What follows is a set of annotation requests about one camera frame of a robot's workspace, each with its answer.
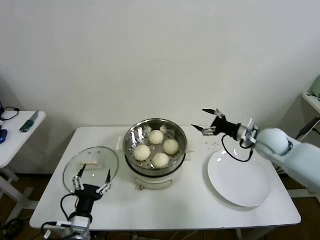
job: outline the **white table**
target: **white table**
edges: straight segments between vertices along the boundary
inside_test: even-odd
[[[65,220],[60,200],[68,194],[63,185],[63,173],[70,159],[90,147],[103,146],[116,150],[119,137],[123,137],[128,129],[77,129],[30,220],[33,228],[40,228],[45,222]],[[221,197],[211,185],[207,174],[210,157],[223,149],[221,136],[204,137],[192,126],[183,126],[182,129],[187,136],[189,149],[193,152],[178,170],[179,178],[167,189],[138,190],[124,153],[116,151],[120,161],[119,170],[112,189],[93,207],[91,230],[240,229],[295,225],[301,222],[300,214],[274,167],[259,156],[256,158],[267,171],[271,182],[269,198],[259,207],[247,208],[236,206]],[[68,215],[75,211],[75,200],[75,197],[69,197],[64,202]],[[253,231],[252,235],[256,238],[250,239],[258,239],[269,230]]]
[[[5,119],[8,119],[14,116],[16,113],[17,112],[15,111],[6,111],[2,116]],[[34,122],[34,125],[30,129],[30,131],[27,133],[21,133],[19,129],[26,123],[27,120],[32,117],[34,113],[34,111],[20,111],[18,116],[9,121],[5,121],[2,126],[2,129],[7,130],[8,133],[5,142],[0,144],[0,169],[1,172],[4,173],[9,179],[8,181],[6,181],[0,176],[0,198],[4,193],[17,202],[12,213],[7,219],[7,222],[14,218],[17,218],[22,209],[34,210],[36,209],[38,204],[37,201],[31,201],[28,199],[33,191],[32,187],[27,187],[24,193],[21,194],[11,185],[13,181],[17,182],[19,178],[8,166],[17,152],[22,148],[22,146],[46,118],[46,114],[43,111],[39,112],[38,118]]]
[[[320,113],[320,101],[316,96],[310,95],[308,92],[302,93],[302,98],[306,100],[318,113]]]

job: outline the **white wall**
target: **white wall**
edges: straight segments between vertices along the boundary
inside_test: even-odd
[[[48,115],[14,167],[52,172],[80,126],[152,117],[209,124],[203,108],[277,126],[320,72],[319,8],[314,0],[0,1],[1,100]]]

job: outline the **steamed bun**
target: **steamed bun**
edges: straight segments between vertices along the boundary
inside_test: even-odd
[[[168,155],[174,155],[179,151],[179,143],[173,139],[167,140],[164,142],[163,150]]]
[[[169,157],[165,153],[158,153],[152,159],[152,164],[156,169],[164,169],[169,165]]]
[[[164,134],[161,131],[154,130],[150,133],[149,141],[152,144],[158,145],[158,144],[162,143],[163,140],[164,140]]]
[[[133,156],[138,161],[145,161],[150,157],[151,151],[146,145],[139,145],[134,150]]]

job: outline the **white side table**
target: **white side table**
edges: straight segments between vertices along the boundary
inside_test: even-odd
[[[22,209],[35,210],[38,205],[38,201],[31,201],[28,199],[33,191],[33,187],[27,187],[22,194],[11,185],[13,181],[17,182],[19,178],[8,166],[17,152],[22,148],[22,146],[46,118],[45,112],[39,112],[38,118],[34,122],[34,125],[30,129],[30,131],[27,133],[21,133],[19,129],[25,124],[27,120],[32,117],[34,113],[34,111],[20,111],[18,116],[9,121],[5,121],[2,127],[2,129],[8,131],[8,134],[5,142],[0,144],[0,171],[4,173],[9,178],[9,180],[6,181],[0,176],[0,198],[3,194],[7,194],[10,198],[17,202],[9,218],[7,219],[7,222],[17,218]],[[2,116],[8,119],[15,114],[15,111],[6,111]]]

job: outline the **white plate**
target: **white plate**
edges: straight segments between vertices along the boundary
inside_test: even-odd
[[[214,188],[236,205],[257,207],[270,195],[271,184],[268,175],[254,157],[248,162],[239,162],[225,150],[221,150],[211,157],[208,174]]]

